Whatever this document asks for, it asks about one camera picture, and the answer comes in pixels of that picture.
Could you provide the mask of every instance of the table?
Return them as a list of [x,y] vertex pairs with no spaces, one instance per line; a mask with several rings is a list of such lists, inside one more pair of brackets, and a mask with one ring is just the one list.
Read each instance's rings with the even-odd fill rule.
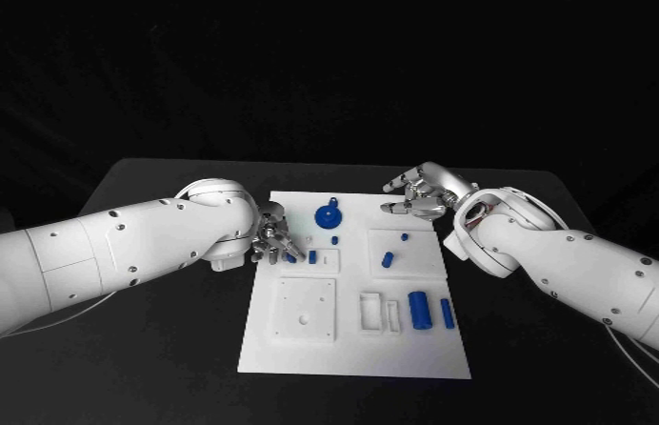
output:
[[[237,180],[256,202],[271,190],[379,192],[413,165],[125,159],[80,214],[173,196],[204,177]],[[455,171],[480,188],[524,190],[591,231],[550,173]],[[441,238],[448,229],[439,219]],[[601,324],[537,291],[522,270],[497,279],[447,250],[444,260],[472,380],[239,374],[255,266],[214,273],[201,261],[70,322],[0,342],[1,422],[656,423],[659,396]]]

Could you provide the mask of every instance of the black table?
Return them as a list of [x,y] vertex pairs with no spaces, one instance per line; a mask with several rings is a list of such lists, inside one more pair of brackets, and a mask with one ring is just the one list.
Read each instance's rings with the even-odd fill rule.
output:
[[[413,165],[126,159],[80,214],[173,196],[204,177],[237,180],[256,202],[271,190],[377,193]],[[524,190],[591,231],[550,173],[457,171],[480,188]],[[441,237],[448,227],[448,217],[435,222]],[[0,422],[657,423],[659,394],[601,324],[537,291],[523,271],[497,279],[448,251],[444,260],[472,380],[239,374],[255,266],[214,273],[201,261],[66,324],[0,341]]]

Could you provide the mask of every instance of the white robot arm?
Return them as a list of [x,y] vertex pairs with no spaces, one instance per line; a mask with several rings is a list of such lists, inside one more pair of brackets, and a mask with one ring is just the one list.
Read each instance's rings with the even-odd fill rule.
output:
[[174,198],[0,234],[0,335],[198,258],[214,271],[239,267],[252,243],[252,261],[279,250],[302,259],[282,214],[272,202],[259,211],[237,182],[204,179]]
[[462,260],[496,277],[522,266],[549,296],[659,349],[654,259],[568,230],[552,210],[524,193],[480,190],[435,163],[400,174],[383,190],[403,186],[405,202],[382,205],[385,212],[434,220],[451,208],[454,231],[444,245]]

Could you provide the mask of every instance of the black backdrop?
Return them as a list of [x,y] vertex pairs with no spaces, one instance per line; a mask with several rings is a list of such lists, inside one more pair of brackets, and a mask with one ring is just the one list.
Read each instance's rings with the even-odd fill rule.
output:
[[656,0],[0,5],[18,227],[73,216],[122,157],[432,160],[553,172],[602,235],[659,256]]

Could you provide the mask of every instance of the small blue cap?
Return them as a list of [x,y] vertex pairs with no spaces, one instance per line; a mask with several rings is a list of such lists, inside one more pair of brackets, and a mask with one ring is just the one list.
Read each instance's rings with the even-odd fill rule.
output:
[[328,199],[328,204],[318,208],[315,211],[315,223],[318,224],[320,228],[330,230],[335,228],[340,224],[341,214],[337,208],[338,202],[335,198]]
[[393,254],[390,252],[385,253],[385,258],[382,260],[382,266],[387,268],[390,266],[390,261],[393,259]]

